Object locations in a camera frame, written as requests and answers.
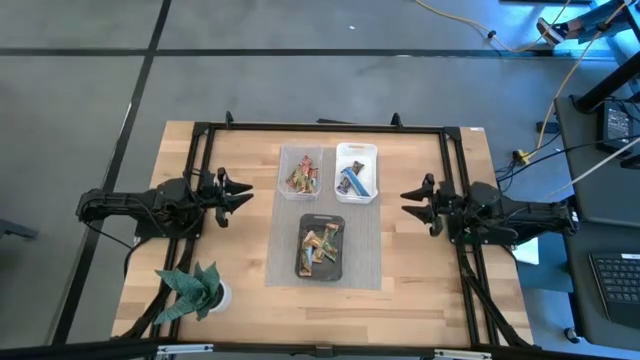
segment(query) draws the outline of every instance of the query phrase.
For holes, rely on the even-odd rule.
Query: clear plastic container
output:
[[[341,194],[337,189],[344,175],[342,170],[351,167],[354,161],[364,164],[358,174],[358,180],[370,196],[358,196],[351,188],[347,194]],[[368,204],[378,196],[376,179],[376,165],[378,162],[378,148],[373,144],[340,143],[336,147],[336,175],[333,189],[341,203]]]
[[[319,145],[291,145],[280,147],[280,168],[278,169],[278,190],[287,200],[316,200],[322,189],[322,147]],[[316,191],[313,193],[297,193],[296,189],[287,184],[287,178],[298,167],[302,158],[309,155],[311,167],[318,168]]]

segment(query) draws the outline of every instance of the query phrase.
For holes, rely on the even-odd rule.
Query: yellow cable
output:
[[[488,27],[473,21],[471,19],[466,19],[463,17],[459,17],[459,16],[455,16],[455,15],[451,15],[451,14],[447,14],[444,13],[440,10],[437,10],[425,3],[423,3],[420,0],[415,0],[416,3],[418,3],[418,5],[424,7],[425,9],[432,11],[440,16],[444,16],[446,18],[449,19],[453,19],[453,20],[457,20],[457,21],[461,21],[467,24],[471,24],[473,26],[479,27],[483,30],[485,30],[487,33],[491,32],[491,30],[489,30]],[[558,16],[556,16],[555,19],[553,19],[553,22],[549,25],[549,27],[544,31],[544,33],[542,33],[540,35],[539,38],[536,39],[536,41],[534,41],[532,44],[522,48],[522,49],[517,49],[517,50],[513,50],[511,48],[509,48],[508,46],[506,46],[505,44],[502,43],[502,41],[500,41],[500,39],[498,38],[497,35],[494,35],[492,37],[492,39],[495,39],[498,44],[500,44],[500,46],[502,46],[505,50],[509,51],[509,52],[513,52],[513,53],[518,53],[518,52],[523,52],[526,51],[530,48],[532,48],[533,46],[536,45],[536,43],[542,39],[545,35],[547,35],[547,33],[549,32],[549,29],[551,29],[551,26],[555,25],[556,21],[558,21],[558,19],[560,18],[560,15],[562,15],[562,12],[564,12],[564,10],[567,8],[567,6],[569,5],[569,3],[571,2],[571,0],[567,0],[567,2],[564,4],[564,6],[562,7],[562,10],[560,10],[560,12],[558,13]],[[620,7],[618,7],[616,9],[616,11],[613,12],[613,14],[611,14],[611,16],[609,16],[609,18],[604,22],[605,25],[609,24],[611,22],[611,20],[613,20],[614,17],[616,17],[618,15],[618,13],[620,13],[620,11],[622,11],[622,9],[629,5],[631,2],[633,2],[633,0],[630,0],[629,3],[627,3],[626,1],[624,2],[624,4],[620,5]],[[558,91],[556,92],[556,95],[553,97],[553,99],[551,100],[551,104],[549,104],[549,109],[547,110],[547,116],[545,116],[544,121],[542,122],[542,128],[540,129],[540,138],[538,139],[538,145],[536,145],[536,149],[530,153],[527,153],[524,158],[529,159],[531,158],[533,155],[536,154],[536,152],[540,149],[540,146],[542,146],[542,140],[544,139],[544,129],[547,126],[547,123],[549,122],[549,118],[551,117],[551,112],[553,111],[553,100],[555,100],[555,98],[557,98],[558,96],[560,96],[560,93],[562,92],[562,89],[564,89],[565,85],[567,84],[567,82],[569,81],[569,78],[571,78],[571,75],[573,75],[573,73],[576,71],[576,69],[578,68],[578,66],[580,65],[580,63],[582,62],[582,59],[584,59],[584,56],[587,53],[587,50],[589,50],[589,48],[591,47],[591,45],[593,45],[594,41],[596,41],[600,35],[602,35],[601,31],[598,31],[594,37],[591,39],[591,41],[589,42],[589,44],[587,45],[587,47],[585,47],[584,51],[582,52],[582,55],[580,55],[580,58],[578,59],[578,62],[576,62],[576,64],[573,66],[573,68],[571,68],[571,71],[569,71],[569,73],[567,74],[567,76],[564,78],[564,80],[562,81],[562,84],[560,85],[560,88],[558,89]]]
[[[433,7],[431,7],[431,6],[427,5],[427,4],[425,4],[425,3],[423,3],[423,2],[422,2],[422,1],[420,1],[420,0],[416,0],[416,2],[418,3],[418,5],[422,6],[423,8],[425,8],[425,9],[427,9],[427,10],[429,10],[429,11],[432,11],[432,12],[434,12],[434,13],[436,13],[436,14],[440,15],[440,16],[444,16],[444,17],[449,18],[449,19],[453,19],[453,20],[457,20],[457,21],[462,21],[462,22],[464,22],[464,23],[471,24],[471,25],[473,25],[473,26],[477,26],[477,27],[479,27],[479,28],[481,28],[481,29],[485,30],[487,33],[490,33],[490,32],[491,32],[491,30],[490,30],[488,27],[486,27],[486,26],[484,26],[484,25],[480,24],[479,22],[473,21],[473,20],[471,20],[471,19],[466,19],[466,18],[463,18],[463,17],[459,17],[459,16],[455,16],[455,15],[447,14],[447,13],[445,13],[445,12],[442,12],[442,11],[440,11],[440,10],[437,10],[437,9],[435,9],[435,8],[433,8]],[[549,33],[549,29],[551,29],[551,26],[553,26],[553,25],[555,25],[555,24],[556,24],[556,21],[558,21],[558,19],[560,18],[560,15],[562,15],[562,13],[563,13],[563,12],[564,12],[564,10],[567,8],[567,6],[569,6],[569,3],[571,3],[571,0],[567,0],[567,2],[565,2],[565,3],[564,3],[564,6],[562,7],[562,9],[560,10],[560,12],[558,13],[558,16],[556,16],[556,18],[555,18],[555,19],[553,19],[553,22],[552,22],[551,24],[549,24],[549,27],[548,27],[548,28],[547,28],[547,29],[546,29],[546,30],[545,30],[545,31],[540,35],[540,37],[538,37],[538,38],[536,39],[536,41],[534,41],[533,43],[531,43],[530,45],[528,45],[528,46],[526,46],[526,47],[524,47],[524,48],[522,48],[522,49],[515,49],[515,50],[514,50],[514,49],[511,49],[510,47],[508,47],[507,45],[505,45],[502,41],[500,41],[500,39],[498,38],[498,35],[493,35],[493,37],[492,37],[491,39],[495,39],[495,40],[498,42],[498,44],[500,44],[500,46],[502,46],[502,48],[504,48],[505,50],[507,50],[507,51],[509,51],[509,52],[519,53],[519,52],[527,51],[527,50],[531,49],[532,47],[536,46],[536,45],[537,45],[537,42],[538,42],[538,41],[540,41],[540,39],[542,39],[545,35],[547,35],[547,33]]]
[[[626,1],[624,2],[624,4],[620,5],[616,11],[613,12],[613,14],[611,14],[611,16],[609,16],[609,18],[604,22],[605,25],[609,24],[611,22],[611,20],[613,20],[614,17],[616,17],[618,15],[618,13],[620,11],[622,11],[622,9],[624,9],[625,6],[629,5],[629,3],[627,3]],[[596,41],[600,35],[602,35],[602,31],[598,31],[593,38],[591,39],[591,41],[589,42],[589,45],[587,45],[586,48],[584,48],[584,51],[582,52],[582,55],[580,55],[580,58],[578,59],[578,62],[576,62],[576,64],[573,66],[573,68],[571,68],[571,71],[569,71],[569,73],[567,74],[567,76],[564,78],[564,80],[562,81],[562,84],[560,85],[560,88],[558,89],[558,91],[556,92],[556,95],[553,97],[553,99],[551,100],[551,104],[549,104],[549,110],[547,110],[547,116],[545,116],[544,118],[544,122],[542,123],[542,128],[540,129],[540,137],[538,138],[538,145],[536,145],[536,149],[534,151],[532,151],[531,153],[528,153],[525,157],[527,159],[531,158],[533,155],[536,154],[536,152],[540,149],[540,146],[542,146],[542,140],[544,138],[544,128],[547,126],[547,122],[549,122],[549,118],[551,117],[551,112],[553,111],[553,100],[555,100],[555,98],[557,98],[558,96],[560,96],[560,92],[562,92],[562,89],[564,88],[564,86],[567,84],[567,82],[569,81],[569,78],[571,77],[571,75],[573,75],[574,71],[576,71],[576,69],[578,68],[578,65],[580,65],[580,63],[582,62],[582,59],[584,59],[585,54],[587,53],[587,50],[589,50],[589,48],[591,47],[591,45],[593,45],[593,42]]]

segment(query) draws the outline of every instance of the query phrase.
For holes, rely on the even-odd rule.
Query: wooden table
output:
[[[168,122],[160,144],[151,186],[180,177],[189,150],[192,122]],[[462,129],[470,181],[495,184],[484,130]],[[282,143],[367,142],[378,147],[382,232],[380,291],[265,286],[279,152]],[[460,188],[455,150],[454,177]],[[233,290],[229,308],[201,322],[182,318],[179,340],[267,344],[389,346],[469,346],[460,273],[446,230],[438,238],[401,210],[400,193],[419,187],[425,173],[444,179],[438,137],[425,134],[373,134],[280,131],[216,131],[209,169],[224,166],[231,178],[253,184],[255,197],[219,228],[207,213],[196,261],[216,261]],[[113,334],[128,330],[158,291],[167,239],[154,239],[132,256]],[[516,266],[497,246],[484,247],[491,295],[520,336],[531,342]],[[476,299],[481,340],[486,326]]]

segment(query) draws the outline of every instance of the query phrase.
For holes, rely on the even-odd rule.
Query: gray mat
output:
[[[267,286],[315,286],[380,290],[382,286],[380,194],[367,205],[343,204],[333,190],[336,149],[325,148],[320,168],[322,187],[316,201],[285,199],[276,191],[267,256]],[[342,279],[333,282],[300,279],[295,274],[298,228],[304,214],[344,218]]]

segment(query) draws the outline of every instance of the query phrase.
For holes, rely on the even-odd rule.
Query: keyboard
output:
[[[609,320],[640,329],[640,254],[589,255]]]

